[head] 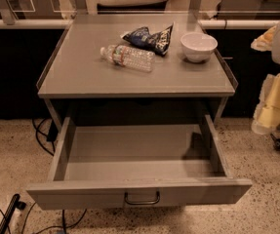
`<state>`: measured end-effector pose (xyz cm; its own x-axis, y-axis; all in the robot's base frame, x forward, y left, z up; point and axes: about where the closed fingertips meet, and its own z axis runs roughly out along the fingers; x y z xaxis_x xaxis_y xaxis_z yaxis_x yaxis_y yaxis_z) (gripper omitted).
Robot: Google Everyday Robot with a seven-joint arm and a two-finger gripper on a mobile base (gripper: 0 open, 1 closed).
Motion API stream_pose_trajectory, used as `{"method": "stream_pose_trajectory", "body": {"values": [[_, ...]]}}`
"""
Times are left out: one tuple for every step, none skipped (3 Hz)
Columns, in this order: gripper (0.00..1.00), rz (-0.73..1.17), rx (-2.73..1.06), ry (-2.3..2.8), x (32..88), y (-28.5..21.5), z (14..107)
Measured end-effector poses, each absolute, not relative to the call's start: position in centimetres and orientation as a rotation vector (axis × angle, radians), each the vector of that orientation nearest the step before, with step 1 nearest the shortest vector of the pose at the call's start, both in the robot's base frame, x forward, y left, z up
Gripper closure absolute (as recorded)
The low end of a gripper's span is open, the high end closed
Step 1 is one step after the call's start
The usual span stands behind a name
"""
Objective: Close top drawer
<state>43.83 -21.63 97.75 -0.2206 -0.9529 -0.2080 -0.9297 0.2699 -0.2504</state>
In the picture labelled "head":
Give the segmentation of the yellow foam-padded gripper finger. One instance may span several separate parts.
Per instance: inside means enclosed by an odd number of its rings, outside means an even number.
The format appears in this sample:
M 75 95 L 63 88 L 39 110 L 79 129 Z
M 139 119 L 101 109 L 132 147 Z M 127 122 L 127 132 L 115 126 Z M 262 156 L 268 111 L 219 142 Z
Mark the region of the yellow foam-padded gripper finger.
M 272 26 L 271 28 L 266 30 L 263 35 L 259 36 L 252 42 L 251 48 L 261 52 L 271 51 L 273 34 L 275 32 L 275 29 L 276 27 Z
M 280 73 L 266 76 L 259 99 L 251 129 L 255 134 L 267 135 L 280 125 Z

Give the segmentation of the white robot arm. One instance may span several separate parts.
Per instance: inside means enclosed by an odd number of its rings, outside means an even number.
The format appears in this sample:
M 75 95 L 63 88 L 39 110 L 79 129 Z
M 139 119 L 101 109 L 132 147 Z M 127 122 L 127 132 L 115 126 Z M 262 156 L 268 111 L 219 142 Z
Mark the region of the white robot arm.
M 272 60 L 280 65 L 280 20 L 255 39 L 251 48 L 261 52 L 270 51 Z M 280 125 L 280 73 L 266 76 L 259 99 L 251 128 L 256 134 L 267 135 Z

